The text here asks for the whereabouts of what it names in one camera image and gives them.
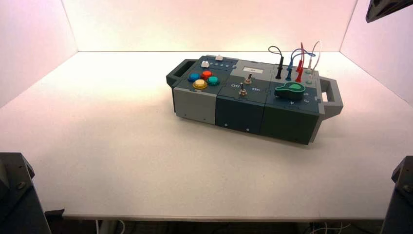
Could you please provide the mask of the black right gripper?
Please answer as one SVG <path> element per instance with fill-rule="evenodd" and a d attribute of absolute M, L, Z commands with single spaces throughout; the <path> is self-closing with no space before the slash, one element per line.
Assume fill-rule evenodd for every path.
<path fill-rule="evenodd" d="M 370 0 L 366 22 L 370 23 L 413 4 L 413 0 Z"/>

